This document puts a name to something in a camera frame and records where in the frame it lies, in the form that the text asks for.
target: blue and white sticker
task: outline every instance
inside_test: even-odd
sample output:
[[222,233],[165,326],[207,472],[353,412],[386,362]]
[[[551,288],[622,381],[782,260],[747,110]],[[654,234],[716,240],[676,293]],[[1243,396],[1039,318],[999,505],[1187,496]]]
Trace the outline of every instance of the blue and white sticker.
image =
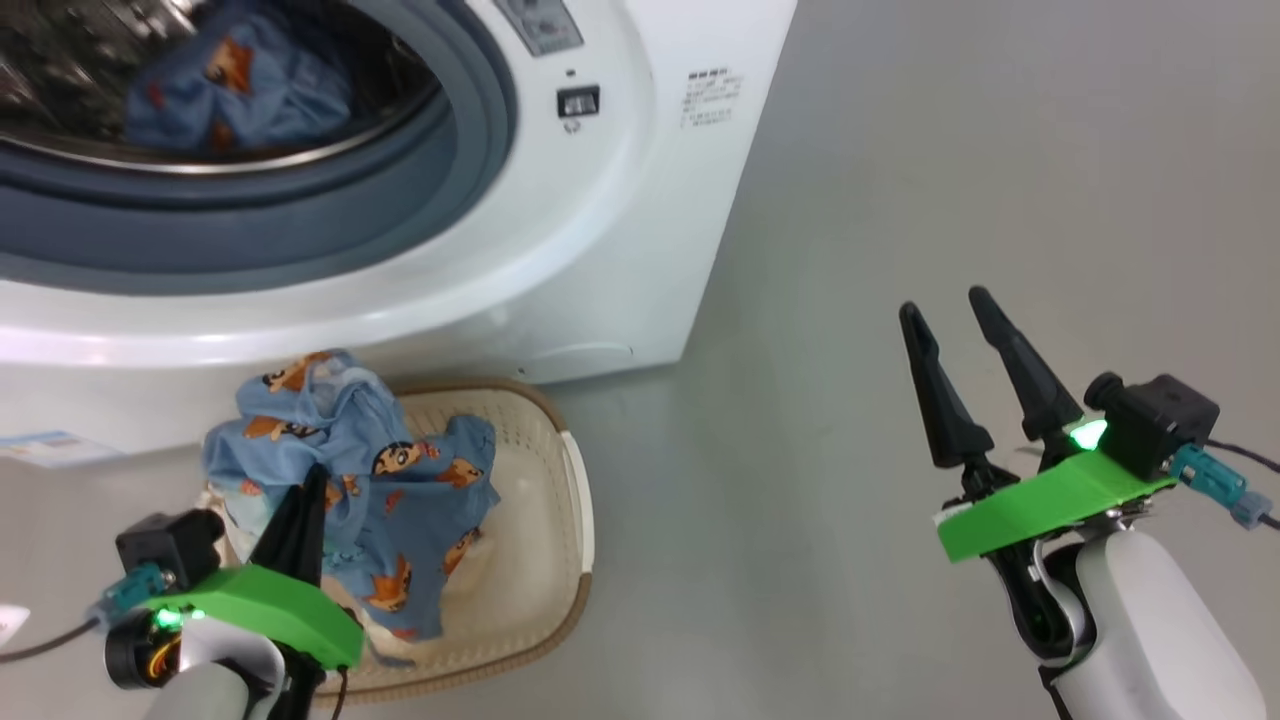
[[63,430],[0,437],[0,457],[41,468],[70,468],[124,455],[119,450]]
[[31,610],[17,605],[0,605],[0,647],[18,634],[18,628],[31,618]]

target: washing machine door opening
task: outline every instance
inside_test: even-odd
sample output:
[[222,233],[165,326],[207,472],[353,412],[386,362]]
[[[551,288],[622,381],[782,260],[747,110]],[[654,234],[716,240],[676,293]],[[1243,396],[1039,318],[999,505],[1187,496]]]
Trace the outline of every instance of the washing machine door opening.
[[[210,295],[348,273],[451,227],[511,149],[511,73],[461,3],[28,10],[0,58],[23,91],[0,114],[6,279]],[[105,61],[125,55],[142,67],[127,83]],[[68,78],[79,92],[58,85]],[[242,128],[252,142],[228,142]]]

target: green bracket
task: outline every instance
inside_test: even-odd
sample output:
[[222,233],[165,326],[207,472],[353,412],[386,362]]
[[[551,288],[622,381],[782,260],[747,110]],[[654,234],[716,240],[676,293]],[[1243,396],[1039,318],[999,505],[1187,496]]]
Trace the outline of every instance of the green bracket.
[[1082,452],[943,520],[938,539],[951,562],[960,562],[1175,484],[1174,478],[1140,480],[1102,452]]
[[355,667],[365,632],[320,588],[257,565],[218,570],[195,589],[143,603],[191,606],[314,657],[325,670]]

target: sticker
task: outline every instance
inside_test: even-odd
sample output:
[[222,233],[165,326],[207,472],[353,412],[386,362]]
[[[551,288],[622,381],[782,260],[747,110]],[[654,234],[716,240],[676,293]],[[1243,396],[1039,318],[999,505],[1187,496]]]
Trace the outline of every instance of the sticker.
[[685,100],[681,104],[680,127],[727,123],[733,118],[733,105],[742,92],[742,76],[728,68],[710,68],[689,73]]
[[933,527],[937,528],[945,520],[950,520],[970,507],[973,507],[972,502],[961,502],[960,505],[952,505],[951,507],[942,509],[942,511],[933,516]]
[[31,610],[17,605],[0,605],[0,647],[18,634],[18,628],[31,618]]
[[54,430],[18,437],[0,437],[0,457],[13,457],[41,468],[70,468],[124,455],[70,433]]

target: basket handle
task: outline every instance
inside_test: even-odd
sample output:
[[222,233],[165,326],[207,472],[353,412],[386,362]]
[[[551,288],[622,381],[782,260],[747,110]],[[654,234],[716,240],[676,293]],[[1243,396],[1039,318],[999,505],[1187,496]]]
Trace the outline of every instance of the basket handle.
[[577,510],[577,542],[582,555],[582,573],[590,573],[595,565],[595,512],[591,506],[591,488],[586,483],[586,464],[582,451],[568,430],[561,432],[564,441],[564,471],[570,477],[570,489],[573,495],[573,509]]

